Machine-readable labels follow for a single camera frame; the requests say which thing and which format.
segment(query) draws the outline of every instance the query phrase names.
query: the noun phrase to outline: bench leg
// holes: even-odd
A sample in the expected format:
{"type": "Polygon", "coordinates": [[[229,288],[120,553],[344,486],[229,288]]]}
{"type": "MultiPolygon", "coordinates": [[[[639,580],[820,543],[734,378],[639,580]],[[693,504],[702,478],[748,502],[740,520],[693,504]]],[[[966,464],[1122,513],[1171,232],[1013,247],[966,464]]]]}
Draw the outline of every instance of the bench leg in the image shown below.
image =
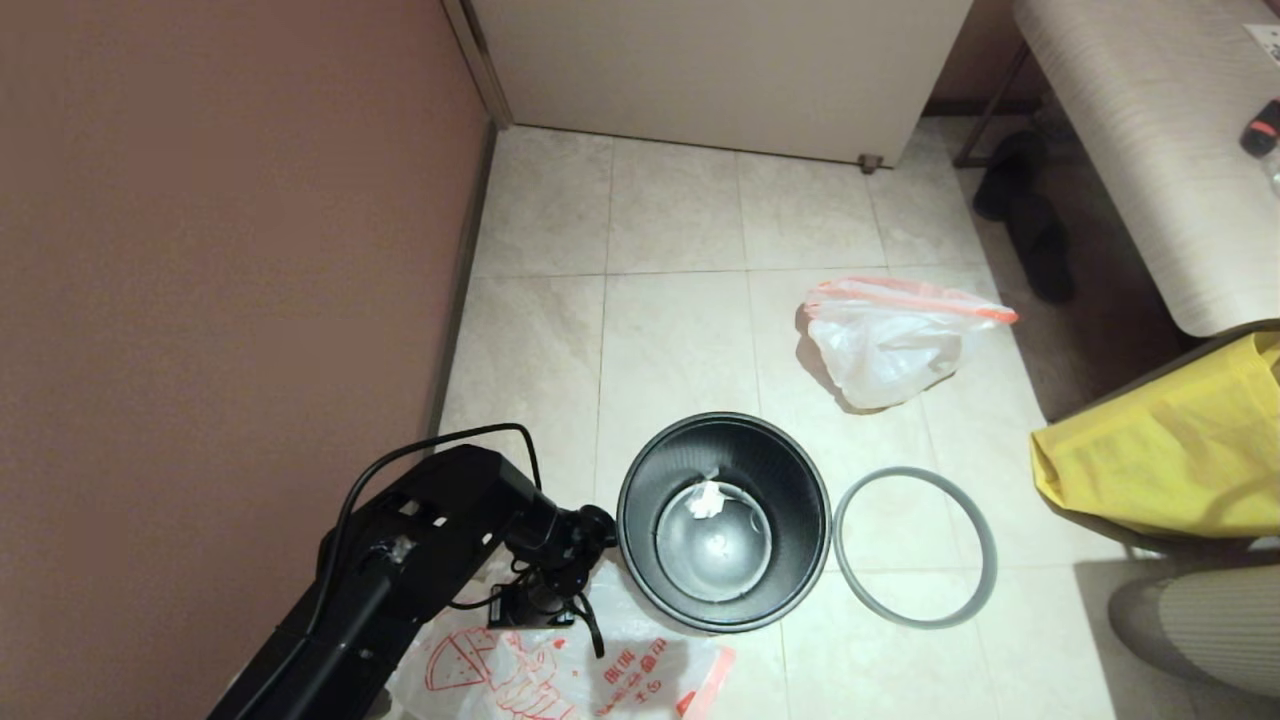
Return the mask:
{"type": "Polygon", "coordinates": [[[964,147],[960,149],[960,154],[956,155],[951,164],[956,168],[986,168],[988,158],[970,158],[973,147],[978,145],[978,138],[982,137],[982,131],[987,129],[987,123],[991,122],[991,117],[996,113],[996,106],[1000,101],[1005,99],[1009,94],[1009,87],[1014,85],[1014,78],[1018,77],[1018,70],[1023,69],[1027,64],[1027,58],[1032,54],[1032,49],[1027,45],[1024,40],[1021,45],[1018,46],[1018,53],[1014,54],[1014,60],[1009,64],[1009,69],[1005,70],[1005,79],[1000,81],[1000,87],[996,94],[991,96],[987,102],[987,108],[982,111],[982,118],[978,119],[978,124],[969,131],[969,137],[964,141],[964,147]]]}

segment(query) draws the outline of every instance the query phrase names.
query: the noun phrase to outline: printed plastic bag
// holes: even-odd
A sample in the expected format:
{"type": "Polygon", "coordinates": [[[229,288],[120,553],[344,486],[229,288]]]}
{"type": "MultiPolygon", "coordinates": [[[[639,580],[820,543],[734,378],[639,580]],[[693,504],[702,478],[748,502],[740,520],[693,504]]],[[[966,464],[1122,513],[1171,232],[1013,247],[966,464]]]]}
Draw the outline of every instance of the printed plastic bag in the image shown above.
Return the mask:
{"type": "MultiPolygon", "coordinates": [[[[652,618],[613,562],[588,588],[604,635],[596,660],[585,623],[557,630],[489,630],[483,610],[428,623],[387,687],[420,720],[586,720],[707,716],[733,651],[652,618]]],[[[472,583],[466,597],[483,597],[472,583]]]]}
{"type": "Polygon", "coordinates": [[[824,282],[804,309],[831,379],[850,405],[868,410],[951,375],[965,336],[1018,319],[975,295],[895,278],[824,282]]]}

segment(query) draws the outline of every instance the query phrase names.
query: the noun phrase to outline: tile floor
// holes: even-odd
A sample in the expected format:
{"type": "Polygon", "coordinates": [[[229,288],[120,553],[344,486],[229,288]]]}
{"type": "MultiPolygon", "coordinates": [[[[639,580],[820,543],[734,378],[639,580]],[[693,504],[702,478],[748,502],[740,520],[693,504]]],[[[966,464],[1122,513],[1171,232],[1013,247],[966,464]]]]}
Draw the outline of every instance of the tile floor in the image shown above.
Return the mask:
{"type": "MultiPolygon", "coordinates": [[[[1094,641],[1108,633],[1105,611],[1082,600],[1076,571],[1124,560],[1125,548],[1057,519],[1036,493],[1028,432],[1044,418],[1007,329],[982,337],[968,366],[922,396],[845,411],[797,310],[806,288],[852,273],[996,297],[937,120],[920,123],[897,169],[870,177],[513,128],[498,141],[442,429],[525,423],[552,498],[612,511],[658,430],[737,410],[797,439],[833,501],[867,471],[906,464],[954,479],[982,506],[1001,575],[975,621],[888,624],[831,559],[781,623],[721,638],[739,655],[716,719],[1219,717],[1193,702],[1196,688],[1135,661],[1108,688],[1103,661],[1126,651],[1094,641]],[[1130,696],[1152,685],[1161,702],[1116,703],[1117,684],[1130,696]]],[[[513,442],[490,445],[525,462],[513,442]]],[[[847,528],[865,582],[906,612],[942,614],[973,588],[975,537],[928,486],[869,488],[847,528]]],[[[609,609],[596,611],[608,632],[609,609]]]]}

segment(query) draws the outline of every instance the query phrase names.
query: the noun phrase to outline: brown wall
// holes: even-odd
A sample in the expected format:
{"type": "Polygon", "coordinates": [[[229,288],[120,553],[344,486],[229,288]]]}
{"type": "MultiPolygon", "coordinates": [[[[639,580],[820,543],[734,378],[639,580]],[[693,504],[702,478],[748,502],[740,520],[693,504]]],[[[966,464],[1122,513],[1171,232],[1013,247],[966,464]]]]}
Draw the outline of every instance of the brown wall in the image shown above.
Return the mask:
{"type": "Polygon", "coordinates": [[[0,10],[0,717],[197,717],[417,436],[486,119],[435,0],[0,10]]]}
{"type": "MultiPolygon", "coordinates": [[[[986,100],[996,92],[1023,36],[1012,0],[973,0],[947,64],[933,86],[933,100],[986,100]]],[[[1032,58],[1010,90],[1010,99],[1034,99],[1048,88],[1032,58]]]]}

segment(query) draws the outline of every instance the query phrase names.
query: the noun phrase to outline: gray rubber ring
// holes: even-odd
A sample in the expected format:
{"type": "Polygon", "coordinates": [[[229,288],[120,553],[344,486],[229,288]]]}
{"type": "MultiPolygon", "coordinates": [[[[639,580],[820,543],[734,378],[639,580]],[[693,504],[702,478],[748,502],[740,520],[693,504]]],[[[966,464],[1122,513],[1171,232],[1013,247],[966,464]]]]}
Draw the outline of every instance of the gray rubber ring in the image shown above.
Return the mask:
{"type": "Polygon", "coordinates": [[[942,628],[951,628],[977,615],[978,611],[987,605],[987,601],[991,600],[992,591],[996,589],[996,538],[991,534],[991,527],[987,525],[987,519],[982,516],[982,511],[978,510],[978,506],[974,505],[973,500],[970,500],[964,491],[937,473],[905,466],[876,470],[854,483],[854,487],[845,492],[845,496],[840,498],[840,505],[836,507],[836,515],[832,520],[836,525],[836,561],[840,562],[840,571],[845,575],[845,580],[849,583],[849,589],[854,591],[858,600],[863,601],[863,605],[870,609],[872,612],[886,620],[922,630],[941,630],[942,628]],[[849,559],[845,556],[845,512],[849,510],[849,501],[858,495],[858,491],[863,489],[869,483],[893,475],[924,480],[947,493],[951,496],[951,500],[956,501],[956,505],[965,511],[965,515],[969,516],[969,521],[973,523],[973,529],[978,532],[978,543],[982,546],[982,577],[978,578],[978,588],[973,591],[973,597],[969,598],[969,602],[965,602],[960,610],[956,610],[946,618],[938,618],[937,620],[918,620],[915,618],[899,615],[888,607],[884,607],[879,603],[879,601],[872,597],[872,593],[867,592],[867,588],[864,588],[861,583],[858,582],[858,577],[854,574],[852,568],[849,566],[849,559]]]}

